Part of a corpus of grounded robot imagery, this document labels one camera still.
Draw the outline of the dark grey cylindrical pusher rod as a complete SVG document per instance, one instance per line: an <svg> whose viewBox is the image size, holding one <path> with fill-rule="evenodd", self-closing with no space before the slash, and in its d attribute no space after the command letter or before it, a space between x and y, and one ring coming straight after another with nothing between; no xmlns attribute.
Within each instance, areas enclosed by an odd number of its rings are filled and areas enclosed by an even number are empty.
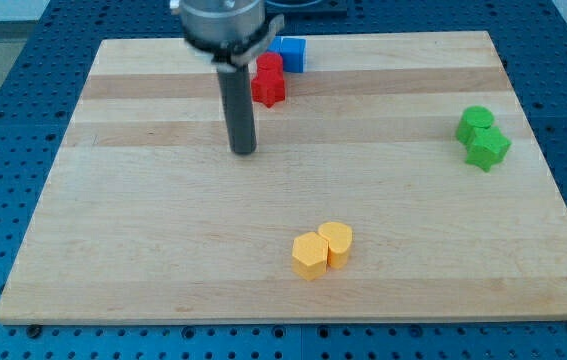
<svg viewBox="0 0 567 360"><path fill-rule="evenodd" d="M234 72L217 72L230 150L250 155L257 148L251 82L248 66Z"/></svg>

